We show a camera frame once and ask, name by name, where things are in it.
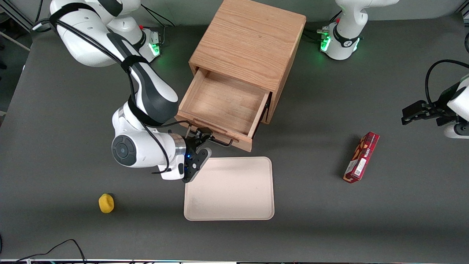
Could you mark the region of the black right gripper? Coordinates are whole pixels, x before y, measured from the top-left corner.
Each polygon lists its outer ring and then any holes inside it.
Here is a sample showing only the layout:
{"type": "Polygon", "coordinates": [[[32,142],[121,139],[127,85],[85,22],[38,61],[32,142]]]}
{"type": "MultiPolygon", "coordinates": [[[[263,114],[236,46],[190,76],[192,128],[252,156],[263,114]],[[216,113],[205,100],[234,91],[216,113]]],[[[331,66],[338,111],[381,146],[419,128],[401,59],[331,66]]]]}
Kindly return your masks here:
{"type": "Polygon", "coordinates": [[[207,127],[196,130],[196,135],[185,139],[186,152],[184,157],[184,183],[192,182],[210,158],[210,148],[202,148],[203,142],[209,140],[213,131],[207,127]]]}

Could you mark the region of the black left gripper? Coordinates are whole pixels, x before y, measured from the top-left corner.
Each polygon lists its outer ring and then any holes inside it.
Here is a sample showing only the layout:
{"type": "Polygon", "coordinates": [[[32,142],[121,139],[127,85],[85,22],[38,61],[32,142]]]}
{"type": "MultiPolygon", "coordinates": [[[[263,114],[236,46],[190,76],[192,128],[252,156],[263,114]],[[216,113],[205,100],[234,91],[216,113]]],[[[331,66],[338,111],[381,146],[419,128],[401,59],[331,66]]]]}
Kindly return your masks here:
{"type": "Polygon", "coordinates": [[[429,85],[425,83],[425,95],[428,101],[428,105],[431,108],[430,115],[423,115],[428,112],[428,106],[426,102],[414,102],[413,104],[402,109],[402,125],[408,125],[411,122],[418,120],[427,120],[436,118],[437,125],[441,127],[449,122],[459,122],[458,115],[451,110],[447,103],[455,95],[456,90],[459,87],[459,82],[450,86],[441,92],[441,95],[436,101],[432,101],[429,96],[429,85]]]}

